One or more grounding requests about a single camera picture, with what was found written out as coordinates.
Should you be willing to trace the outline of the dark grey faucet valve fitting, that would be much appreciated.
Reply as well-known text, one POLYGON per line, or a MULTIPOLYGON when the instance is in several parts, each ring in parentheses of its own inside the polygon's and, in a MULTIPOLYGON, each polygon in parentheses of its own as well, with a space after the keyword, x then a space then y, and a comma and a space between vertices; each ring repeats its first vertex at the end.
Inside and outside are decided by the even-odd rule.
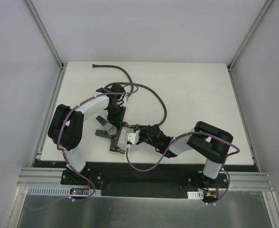
POLYGON ((96 117, 96 120, 103 127, 103 130, 96 130, 95 136, 109 139, 111 141, 109 150, 120 154, 125 154, 125 150, 118 146, 121 131, 123 127, 126 127, 126 123, 123 119, 124 114, 120 117, 111 117, 110 120, 106 120, 100 115, 96 117))

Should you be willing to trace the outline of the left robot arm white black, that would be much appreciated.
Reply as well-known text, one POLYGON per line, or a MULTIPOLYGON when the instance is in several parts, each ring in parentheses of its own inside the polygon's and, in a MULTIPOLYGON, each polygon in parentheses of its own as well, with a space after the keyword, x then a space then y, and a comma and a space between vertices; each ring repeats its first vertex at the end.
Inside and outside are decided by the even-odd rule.
POLYGON ((97 130, 95 135, 110 139, 111 152, 125 153, 118 146, 118 141, 126 112, 126 107, 122 105, 126 94, 124 87, 115 83, 110 89, 96 90, 92 97, 74 106, 64 104, 57 106, 47 135, 63 153, 68 168, 74 170, 71 178, 76 184, 85 184, 88 179, 88 173, 83 170, 86 161, 81 149, 81 140, 84 122, 92 115, 101 110, 108 112, 106 119, 96 117, 103 129, 97 130))

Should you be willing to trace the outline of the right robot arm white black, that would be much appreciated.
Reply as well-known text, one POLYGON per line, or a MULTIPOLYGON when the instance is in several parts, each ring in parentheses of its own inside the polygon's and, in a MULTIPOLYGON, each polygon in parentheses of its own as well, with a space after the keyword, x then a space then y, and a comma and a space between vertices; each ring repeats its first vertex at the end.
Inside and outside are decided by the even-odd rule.
POLYGON ((177 137, 165 135, 158 125, 137 126, 126 134, 126 141, 134 145, 146 143, 167 158, 175 158, 189 150, 197 151, 206 158, 201 182, 209 188, 218 182, 218 174, 233 146, 232 134, 202 121, 177 137))

